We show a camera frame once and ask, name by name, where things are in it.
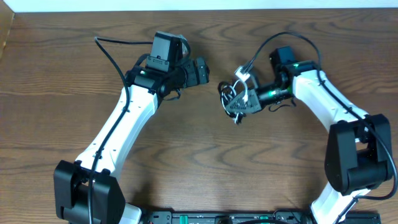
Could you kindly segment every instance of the black camera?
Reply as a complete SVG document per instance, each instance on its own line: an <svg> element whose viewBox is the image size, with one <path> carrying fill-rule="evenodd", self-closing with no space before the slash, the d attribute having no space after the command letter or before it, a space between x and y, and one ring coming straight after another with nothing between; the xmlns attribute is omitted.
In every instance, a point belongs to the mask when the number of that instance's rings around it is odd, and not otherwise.
<svg viewBox="0 0 398 224"><path fill-rule="evenodd" d="M129 85L137 85L156 93L158 104L171 91L206 84L210 70L205 59L190 58L191 49L182 35L156 32L152 51L142 55L135 66L127 71ZM145 67L140 64L146 59Z"/></svg>

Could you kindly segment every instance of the white wall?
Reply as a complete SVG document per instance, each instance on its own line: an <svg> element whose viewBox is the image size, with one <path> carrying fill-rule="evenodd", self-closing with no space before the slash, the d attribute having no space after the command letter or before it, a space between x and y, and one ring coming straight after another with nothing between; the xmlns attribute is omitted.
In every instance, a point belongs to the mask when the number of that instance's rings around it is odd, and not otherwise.
<svg viewBox="0 0 398 224"><path fill-rule="evenodd" d="M398 7L398 0L4 0L14 12Z"/></svg>

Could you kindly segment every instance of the wood grain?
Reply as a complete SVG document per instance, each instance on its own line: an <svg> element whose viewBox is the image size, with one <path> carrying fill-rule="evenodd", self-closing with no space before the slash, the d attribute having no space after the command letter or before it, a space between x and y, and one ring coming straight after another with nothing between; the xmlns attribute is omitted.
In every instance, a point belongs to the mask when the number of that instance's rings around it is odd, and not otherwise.
<svg viewBox="0 0 398 224"><path fill-rule="evenodd" d="M84 12L18 14L0 63L0 223L65 223L55 216L52 174L73 161L112 112L122 88L95 35L151 40L157 30L183 34L210 66L207 85L164 102L141 131L120 181L127 201L175 210L307 208L324 185L327 133L301 102L250 115L235 126L216 90L261 42L283 30L311 38L323 69L341 92L391 122L398 154L398 9ZM272 79L267 54L291 45L281 37L256 61ZM123 70L148 46L105 44ZM384 195L391 183L372 195ZM398 223L398 198L361 201L384 223Z"/></svg>

